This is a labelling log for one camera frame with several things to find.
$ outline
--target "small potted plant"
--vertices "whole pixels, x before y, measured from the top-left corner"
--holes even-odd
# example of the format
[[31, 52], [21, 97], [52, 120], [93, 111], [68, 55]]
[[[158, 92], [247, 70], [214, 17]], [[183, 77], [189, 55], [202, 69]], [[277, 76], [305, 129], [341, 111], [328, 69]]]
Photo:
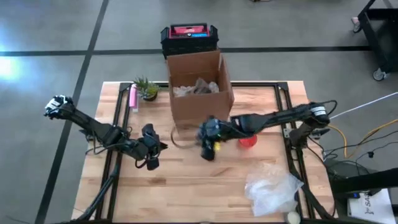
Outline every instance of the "small potted plant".
[[134, 81], [138, 90], [138, 95], [145, 101], [154, 101], [157, 97], [159, 86], [149, 82], [148, 78], [136, 78]]

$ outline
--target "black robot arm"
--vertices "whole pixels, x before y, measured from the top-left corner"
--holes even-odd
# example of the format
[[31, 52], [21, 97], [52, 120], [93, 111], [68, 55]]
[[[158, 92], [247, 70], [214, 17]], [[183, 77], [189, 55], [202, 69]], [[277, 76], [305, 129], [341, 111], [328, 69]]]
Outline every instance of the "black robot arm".
[[167, 145], [160, 142], [159, 135], [156, 134], [152, 124], [146, 124], [142, 129], [142, 138], [130, 139], [129, 132], [119, 126], [103, 124], [92, 117], [79, 111], [73, 105], [70, 97], [63, 95], [53, 97], [45, 107], [44, 116], [50, 119], [65, 119], [82, 127], [87, 133], [92, 133], [93, 137], [103, 147], [111, 147], [121, 153], [127, 154], [137, 161], [145, 160], [149, 170], [159, 166], [158, 156]]
[[198, 133], [202, 146], [201, 156], [212, 161], [215, 158], [216, 142], [250, 138], [264, 128], [295, 121], [303, 121], [303, 124], [289, 133], [292, 147], [302, 146], [315, 128], [324, 128], [330, 122], [325, 107], [321, 103], [314, 102], [269, 114], [253, 113], [232, 116], [230, 122], [209, 118], [201, 125]]

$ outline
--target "open cardboard box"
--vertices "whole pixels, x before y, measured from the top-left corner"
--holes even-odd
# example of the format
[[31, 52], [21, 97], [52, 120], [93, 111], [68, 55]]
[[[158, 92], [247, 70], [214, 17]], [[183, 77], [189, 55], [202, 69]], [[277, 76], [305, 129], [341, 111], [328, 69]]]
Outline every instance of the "open cardboard box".
[[[227, 119], [234, 102], [225, 59], [219, 50], [167, 57], [170, 106], [173, 119], [180, 124], [201, 124], [209, 116]], [[216, 82], [219, 93], [174, 97], [173, 87], [195, 86], [198, 78]]]

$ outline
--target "succulent plant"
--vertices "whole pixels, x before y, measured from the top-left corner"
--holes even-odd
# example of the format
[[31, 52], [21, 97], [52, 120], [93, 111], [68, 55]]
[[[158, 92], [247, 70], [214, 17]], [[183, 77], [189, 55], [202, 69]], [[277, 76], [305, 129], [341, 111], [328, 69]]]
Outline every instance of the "succulent plant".
[[136, 84], [138, 95], [141, 98], [151, 98], [159, 90], [159, 87], [155, 83], [149, 82], [148, 78], [136, 78], [133, 82]]

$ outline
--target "wooden tabletop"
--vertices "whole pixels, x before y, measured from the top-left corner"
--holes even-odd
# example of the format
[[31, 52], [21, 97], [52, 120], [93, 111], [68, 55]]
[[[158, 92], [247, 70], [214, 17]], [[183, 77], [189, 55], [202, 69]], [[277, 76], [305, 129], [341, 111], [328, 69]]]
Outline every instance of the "wooden tabletop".
[[[288, 84], [293, 106], [308, 103], [303, 82], [292, 81]], [[112, 123], [118, 90], [119, 83], [103, 83], [95, 115], [99, 122]], [[233, 91], [235, 101], [231, 115], [277, 111], [274, 89], [271, 87], [234, 87]], [[280, 126], [263, 130], [258, 135], [257, 144], [250, 150], [240, 149], [237, 140], [224, 142], [221, 151], [217, 152], [216, 160], [208, 162], [200, 157], [199, 147], [179, 149], [171, 143], [170, 131], [174, 122], [168, 91], [160, 91], [154, 102], [140, 101], [139, 112], [130, 113], [131, 137], [140, 137], [141, 128], [147, 123], [154, 125], [161, 141], [168, 144], [169, 148], [162, 151], [160, 166], [153, 171], [136, 169], [135, 160], [123, 156], [114, 222], [283, 221], [281, 213], [254, 217], [251, 201], [244, 196], [246, 176], [255, 163], [279, 164], [287, 169]], [[309, 142], [309, 146], [322, 156], [317, 145]], [[303, 153], [311, 191], [331, 213], [333, 196], [326, 170], [310, 151], [304, 150]], [[81, 215], [79, 210], [85, 210], [98, 193], [105, 157], [106, 153], [86, 156], [72, 218]], [[108, 207], [109, 195], [105, 200], [105, 208]], [[307, 217], [301, 190], [300, 196], [303, 213]]]

